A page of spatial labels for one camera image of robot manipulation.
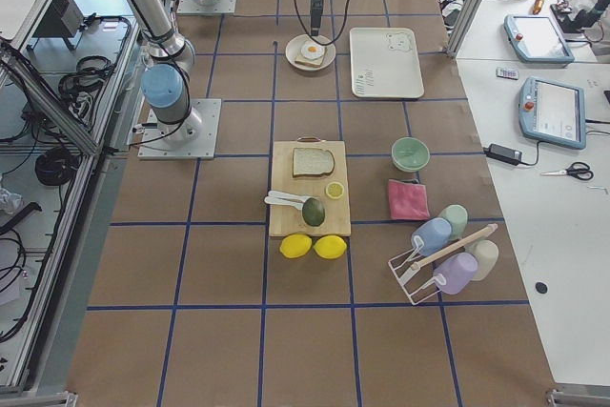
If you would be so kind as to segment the white round plate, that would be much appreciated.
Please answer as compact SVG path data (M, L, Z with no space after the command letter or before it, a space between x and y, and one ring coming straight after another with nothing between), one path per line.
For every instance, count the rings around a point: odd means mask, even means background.
M285 57L296 69L317 71L333 63L336 47L324 36L312 40L307 34L301 34L288 42Z

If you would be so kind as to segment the white bread slice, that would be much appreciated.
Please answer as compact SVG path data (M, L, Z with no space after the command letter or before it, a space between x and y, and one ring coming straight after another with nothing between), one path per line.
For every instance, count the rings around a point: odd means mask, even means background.
M331 151L319 148L295 148L293 150L293 177L330 175L335 169Z

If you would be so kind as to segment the fried egg toy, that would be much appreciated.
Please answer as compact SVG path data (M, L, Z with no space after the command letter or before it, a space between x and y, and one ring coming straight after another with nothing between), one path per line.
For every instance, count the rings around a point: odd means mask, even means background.
M300 49L304 59L315 61L322 59L325 54L325 47L313 41L306 41Z

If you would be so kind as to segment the bottom toast slice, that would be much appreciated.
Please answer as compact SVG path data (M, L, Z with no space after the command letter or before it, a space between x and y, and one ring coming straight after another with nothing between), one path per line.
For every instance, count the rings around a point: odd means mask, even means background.
M336 50L334 46L325 47L325 54L322 59L310 61L304 59L300 50L296 53L295 64L303 69L322 69L327 67L335 58Z

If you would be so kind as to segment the white bear serving tray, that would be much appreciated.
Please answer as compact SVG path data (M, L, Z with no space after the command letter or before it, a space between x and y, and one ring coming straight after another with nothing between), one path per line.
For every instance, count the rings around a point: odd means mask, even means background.
M411 29L352 28L350 59L356 97L418 99L424 94Z

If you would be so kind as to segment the small calculator remote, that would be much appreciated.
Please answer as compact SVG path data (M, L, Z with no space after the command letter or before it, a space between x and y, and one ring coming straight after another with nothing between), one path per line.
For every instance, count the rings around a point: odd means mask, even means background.
M517 70L513 70L513 69L497 67L496 68L496 77L502 78L502 79L509 79L509 80L518 80L519 72Z

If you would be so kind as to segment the green avocado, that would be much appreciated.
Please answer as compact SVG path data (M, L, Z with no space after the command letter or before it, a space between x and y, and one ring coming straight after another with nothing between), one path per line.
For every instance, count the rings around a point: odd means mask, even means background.
M326 216L323 203L315 197L308 198L302 205L301 215L308 226L321 226Z

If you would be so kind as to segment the far teach pendant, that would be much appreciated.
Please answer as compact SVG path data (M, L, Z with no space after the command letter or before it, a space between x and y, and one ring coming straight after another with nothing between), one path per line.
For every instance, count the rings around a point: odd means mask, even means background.
M555 22L547 16L507 15L508 41L523 62L567 65L575 61Z

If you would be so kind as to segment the teach pendant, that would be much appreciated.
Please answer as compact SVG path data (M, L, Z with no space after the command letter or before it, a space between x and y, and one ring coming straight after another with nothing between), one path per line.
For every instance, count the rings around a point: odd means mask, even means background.
M508 41L523 62L567 65L575 61L555 22L547 16L507 15Z
M586 147L584 90L528 77L519 94L518 123L525 137L583 150Z

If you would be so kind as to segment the orange screwdriver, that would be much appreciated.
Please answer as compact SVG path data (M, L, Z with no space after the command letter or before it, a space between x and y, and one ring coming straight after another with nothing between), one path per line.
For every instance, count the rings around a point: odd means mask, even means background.
M532 14L537 15L541 12L544 4L544 0L535 0L534 6L532 8Z

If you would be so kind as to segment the black power adapter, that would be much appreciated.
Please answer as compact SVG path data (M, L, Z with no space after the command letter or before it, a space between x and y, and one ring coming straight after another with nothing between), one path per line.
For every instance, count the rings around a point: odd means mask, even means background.
M521 151L495 143L490 143L487 147L484 147L483 152L490 159L495 159L513 166L519 165L522 159Z

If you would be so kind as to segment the grey control box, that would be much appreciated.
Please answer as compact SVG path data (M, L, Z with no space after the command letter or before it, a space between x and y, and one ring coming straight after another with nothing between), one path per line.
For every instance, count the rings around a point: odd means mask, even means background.
M51 0L33 37L61 38L70 51L75 51L81 36L85 16L74 0Z

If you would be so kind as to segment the green cup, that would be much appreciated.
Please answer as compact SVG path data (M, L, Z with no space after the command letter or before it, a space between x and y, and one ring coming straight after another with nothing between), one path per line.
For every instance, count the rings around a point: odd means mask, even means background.
M463 206L459 204L449 205L445 207L438 214L438 216L440 218L444 218L449 222L451 226L451 232L449 236L450 240L457 240L462 237L462 234L464 233L464 230L468 223L468 212Z

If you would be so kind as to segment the blue cup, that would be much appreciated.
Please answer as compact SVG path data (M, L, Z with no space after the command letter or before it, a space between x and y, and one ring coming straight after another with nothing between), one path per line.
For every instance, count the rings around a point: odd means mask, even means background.
M428 256L440 250L449 240L452 226L442 217L433 218L419 228L411 237L415 255Z

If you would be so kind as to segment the beige cup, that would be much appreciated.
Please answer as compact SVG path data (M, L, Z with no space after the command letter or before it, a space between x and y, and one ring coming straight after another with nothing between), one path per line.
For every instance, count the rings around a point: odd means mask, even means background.
M465 252L471 254L478 262L478 270L473 281L483 280L498 261L498 246L489 239L480 239L465 247Z

